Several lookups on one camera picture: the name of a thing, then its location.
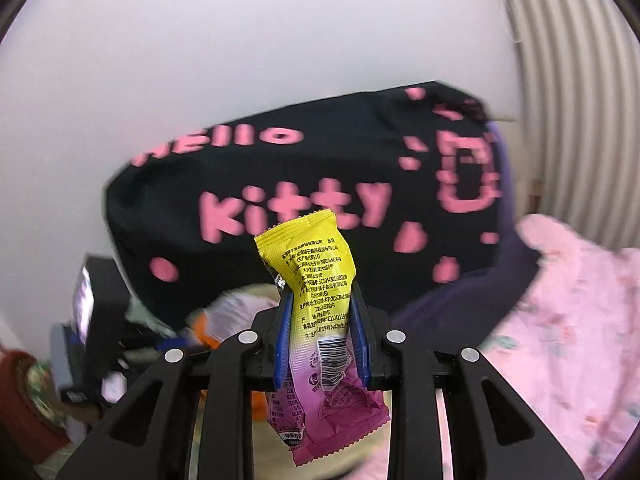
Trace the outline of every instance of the white wall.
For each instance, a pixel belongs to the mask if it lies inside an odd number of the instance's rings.
[[[12,348],[22,348],[22,343],[11,327],[7,325],[2,315],[0,315],[0,345],[8,350]]]
[[[440,79],[520,101],[497,0],[29,0],[0,44],[0,305],[47,353],[85,251],[110,252],[103,183],[196,127]]]

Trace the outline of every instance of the pink floral fabric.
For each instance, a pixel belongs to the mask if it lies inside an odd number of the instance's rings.
[[[543,215],[518,231],[543,254],[541,270],[481,351],[595,480],[640,420],[640,250],[612,253]],[[387,457],[388,444],[349,480],[386,478]]]

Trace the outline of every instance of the orange item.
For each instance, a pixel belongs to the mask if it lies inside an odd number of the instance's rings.
[[[193,323],[193,332],[203,344],[211,349],[216,349],[220,346],[220,341],[207,335],[206,326],[207,316],[203,312]],[[251,392],[251,418],[252,420],[267,419],[267,398],[262,392]]]

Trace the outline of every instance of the ribbed white panel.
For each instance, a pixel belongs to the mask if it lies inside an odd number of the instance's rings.
[[[640,44],[613,0],[512,0],[541,212],[640,246]]]

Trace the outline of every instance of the snack packet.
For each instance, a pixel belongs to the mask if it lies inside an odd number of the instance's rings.
[[[327,209],[255,238],[265,263],[293,291],[289,371],[267,395],[268,421],[296,465],[350,446],[389,420],[382,392],[358,378],[348,337],[351,251]]]

